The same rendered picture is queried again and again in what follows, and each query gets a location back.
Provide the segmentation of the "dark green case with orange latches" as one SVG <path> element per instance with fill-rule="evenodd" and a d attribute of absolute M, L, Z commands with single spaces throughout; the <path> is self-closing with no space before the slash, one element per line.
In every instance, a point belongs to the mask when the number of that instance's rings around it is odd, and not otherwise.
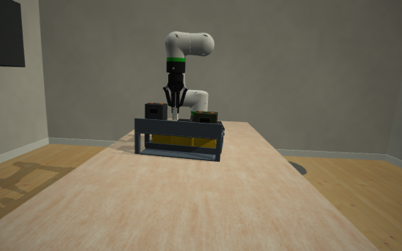
<path fill-rule="evenodd" d="M 193 122 L 196 123 L 215 123 L 217 124 L 218 112 L 196 111 L 194 113 Z"/>

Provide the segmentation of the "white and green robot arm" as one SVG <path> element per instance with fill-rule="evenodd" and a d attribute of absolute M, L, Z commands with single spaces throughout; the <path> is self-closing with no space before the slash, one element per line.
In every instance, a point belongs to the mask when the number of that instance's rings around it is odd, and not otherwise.
<path fill-rule="evenodd" d="M 185 65 L 186 55 L 207 56 L 214 49 L 214 40 L 207 33 L 184 33 L 174 31 L 169 33 L 165 39 L 167 53 L 167 73 L 184 75 L 185 85 Z M 206 91 L 187 90 L 182 107 L 191 108 L 191 118 L 193 122 L 196 111 L 207 112 L 208 93 Z"/>

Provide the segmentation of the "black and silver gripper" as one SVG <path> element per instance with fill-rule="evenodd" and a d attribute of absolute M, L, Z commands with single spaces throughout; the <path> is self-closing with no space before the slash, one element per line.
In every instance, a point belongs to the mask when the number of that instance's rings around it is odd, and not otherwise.
<path fill-rule="evenodd" d="M 170 100 L 170 94 L 168 91 L 168 88 L 171 90 L 172 94 L 172 103 Z M 179 94 L 180 91 L 183 89 L 183 94 L 181 97 L 181 102 L 179 104 Z M 184 86 L 184 76 L 183 75 L 176 75 L 176 74 L 169 74 L 168 75 L 168 83 L 166 87 L 163 87 L 163 90 L 165 91 L 165 95 L 167 98 L 167 103 L 168 106 L 172 107 L 172 120 L 178 120 L 178 113 L 179 113 L 179 107 L 181 107 L 184 103 L 184 98 L 186 95 L 186 92 L 188 88 Z M 176 92 L 176 113 L 175 113 L 175 92 Z"/>

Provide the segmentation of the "yellow open-front bin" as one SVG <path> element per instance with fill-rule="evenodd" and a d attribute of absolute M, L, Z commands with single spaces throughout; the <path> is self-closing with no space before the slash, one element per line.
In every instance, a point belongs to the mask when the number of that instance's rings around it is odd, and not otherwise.
<path fill-rule="evenodd" d="M 183 146 L 194 146 L 194 138 L 193 137 L 171 136 L 171 144 L 183 145 Z"/>
<path fill-rule="evenodd" d="M 216 139 L 194 138 L 194 146 L 216 148 Z"/>
<path fill-rule="evenodd" d="M 171 144 L 171 136 L 151 135 L 151 143 Z"/>

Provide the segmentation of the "dark grey case with orange patches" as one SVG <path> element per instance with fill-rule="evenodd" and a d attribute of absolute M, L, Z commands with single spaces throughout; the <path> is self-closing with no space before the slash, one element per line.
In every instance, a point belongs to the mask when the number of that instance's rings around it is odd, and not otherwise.
<path fill-rule="evenodd" d="M 145 118 L 168 120 L 168 104 L 154 102 L 145 104 Z"/>

